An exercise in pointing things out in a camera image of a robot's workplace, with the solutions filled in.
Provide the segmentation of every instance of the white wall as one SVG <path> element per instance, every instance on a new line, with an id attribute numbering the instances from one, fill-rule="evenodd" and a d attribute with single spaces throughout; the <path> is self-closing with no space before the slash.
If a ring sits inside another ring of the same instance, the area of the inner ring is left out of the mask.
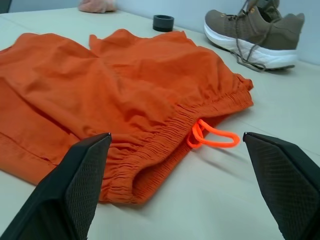
<path id="1" fill-rule="evenodd" d="M 79 2 L 80 0 L 12 0 L 9 12 L 66 9 L 76 7 Z"/>
<path id="2" fill-rule="evenodd" d="M 237 14 L 244 0 L 116 0 L 120 10 L 152 18 L 155 14 L 170 15 L 179 27 L 203 32 L 207 11 L 217 9 L 228 14 Z M 12 0 L 10 12 L 71 8 L 79 0 Z M 300 59 L 320 65 L 320 27 L 317 11 L 319 0 L 280 0 L 282 15 L 304 13 L 306 20 L 302 29 L 298 51 Z"/>

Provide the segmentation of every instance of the shoelace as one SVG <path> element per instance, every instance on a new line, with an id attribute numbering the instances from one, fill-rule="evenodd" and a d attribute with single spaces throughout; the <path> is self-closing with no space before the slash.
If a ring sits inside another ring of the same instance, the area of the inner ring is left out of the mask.
<path id="1" fill-rule="evenodd" d="M 273 21 L 270 22 L 270 26 L 269 26 L 268 30 L 267 30 L 264 34 L 261 34 L 262 38 L 260 39 L 260 41 L 257 42 L 257 43 L 255 43 L 255 44 L 251 47 L 247 58 L 244 58 L 243 53 L 242 53 L 241 48 L 240 48 L 240 45 L 239 45 L 239 24 L 238 24 L 238 21 L 239 21 L 240 18 L 243 18 L 243 17 L 245 17 L 245 16 L 247 16 L 247 15 L 249 14 L 250 11 L 245 11 L 245 10 L 244 10 L 244 9 L 245 9 L 245 6 L 248 4 L 248 2 L 249 2 L 249 0 L 246 0 L 246 1 L 244 2 L 241 10 L 240 10 L 239 13 L 238 13 L 238 15 L 230 15 L 230 16 L 228 17 L 228 19 L 229 19 L 230 21 L 235 20 L 235 41 L 236 41 L 236 47 L 237 47 L 237 49 L 238 49 L 239 54 L 237 54 L 237 53 L 234 52 L 234 51 L 230 51 L 230 52 L 231 52 L 231 54 L 233 54 L 233 55 L 236 57 L 236 62 L 237 62 L 238 64 L 240 64 L 240 65 L 242 65 L 242 66 L 245 66 L 245 67 L 247 67 L 247 68 L 249 68 L 249 69 L 251 69 L 251 70 L 253 70 L 253 71 L 256 71 L 256 72 L 264 72 L 264 71 L 266 70 L 266 66 L 265 66 L 263 63 L 250 61 L 249 58 L 251 57 L 254 49 L 255 49 L 258 45 L 262 44 L 262 43 L 267 39 L 267 37 L 268 37 L 268 35 L 269 35 L 270 31 L 271 31 L 271 28 L 272 28 L 272 26 L 273 26 L 273 23 L 276 22 L 276 21 L 278 21 L 279 18 L 278 18 L 278 19 L 274 19 Z"/>
<path id="2" fill-rule="evenodd" d="M 204 130 L 207 130 L 209 133 L 212 133 L 212 134 L 215 134 L 215 135 L 218 135 L 221 137 L 226 137 L 226 138 L 232 139 L 232 142 L 206 140 L 204 138 L 204 134 L 203 134 Z M 198 143 L 191 142 L 192 136 L 198 141 Z M 238 143 L 240 142 L 240 138 L 238 137 L 238 135 L 236 135 L 233 132 L 218 130 L 216 128 L 211 127 L 209 124 L 207 124 L 202 119 L 199 119 L 195 123 L 195 125 L 193 125 L 192 131 L 187 136 L 186 142 L 191 148 L 198 148 L 202 144 L 206 144 L 206 145 L 208 145 L 210 147 L 214 147 L 214 148 L 233 148 L 236 145 L 238 145 Z"/>

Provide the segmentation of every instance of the textured rubber pad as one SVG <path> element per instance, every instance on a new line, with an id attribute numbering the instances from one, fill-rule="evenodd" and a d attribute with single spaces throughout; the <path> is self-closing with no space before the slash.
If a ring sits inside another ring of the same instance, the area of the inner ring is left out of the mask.
<path id="1" fill-rule="evenodd" d="M 296 145 L 245 133 L 261 194 L 286 240 L 320 240 L 320 168 Z"/>
<path id="2" fill-rule="evenodd" d="M 111 135 L 73 145 L 34 189 L 0 240 L 86 240 L 95 216 Z"/>

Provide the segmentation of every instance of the pink cloth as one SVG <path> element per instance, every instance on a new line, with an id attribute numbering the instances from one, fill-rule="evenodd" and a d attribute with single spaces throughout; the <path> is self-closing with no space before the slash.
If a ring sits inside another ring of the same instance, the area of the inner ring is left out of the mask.
<path id="1" fill-rule="evenodd" d="M 81 0 L 78 9 L 88 13 L 105 13 L 116 10 L 115 0 Z"/>

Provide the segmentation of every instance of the white shoe sole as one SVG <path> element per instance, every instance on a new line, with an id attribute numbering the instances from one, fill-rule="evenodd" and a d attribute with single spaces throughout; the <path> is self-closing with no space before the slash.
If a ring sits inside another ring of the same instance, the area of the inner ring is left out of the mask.
<path id="1" fill-rule="evenodd" d="M 204 33 L 214 44 L 239 54 L 235 38 L 213 31 L 206 23 L 204 23 Z M 246 59 L 254 44 L 242 39 L 238 42 L 242 55 Z M 256 46 L 249 58 L 250 62 L 264 64 L 267 69 L 293 67 L 297 60 L 297 50 L 270 50 L 261 46 Z"/>

